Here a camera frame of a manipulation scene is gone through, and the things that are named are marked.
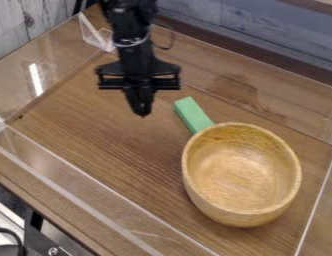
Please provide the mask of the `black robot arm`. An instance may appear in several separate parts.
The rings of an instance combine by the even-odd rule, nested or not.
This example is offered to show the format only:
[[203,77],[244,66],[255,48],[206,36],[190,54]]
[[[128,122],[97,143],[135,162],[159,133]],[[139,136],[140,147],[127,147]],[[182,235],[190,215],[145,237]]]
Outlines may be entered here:
[[149,26],[158,12],[156,0],[100,0],[111,24],[119,60],[95,68],[97,87],[121,90],[132,112],[151,113],[158,90],[179,90],[180,67],[154,54]]

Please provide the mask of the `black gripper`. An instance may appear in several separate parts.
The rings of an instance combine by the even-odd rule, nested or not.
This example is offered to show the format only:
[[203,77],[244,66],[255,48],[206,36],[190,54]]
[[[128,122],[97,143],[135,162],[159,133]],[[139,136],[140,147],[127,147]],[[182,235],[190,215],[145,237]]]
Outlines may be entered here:
[[[100,89],[123,89],[132,112],[141,116],[151,113],[154,90],[179,90],[180,67],[160,60],[154,53],[152,42],[147,39],[132,47],[117,48],[119,60],[95,68]],[[140,107],[137,91],[140,89]]]

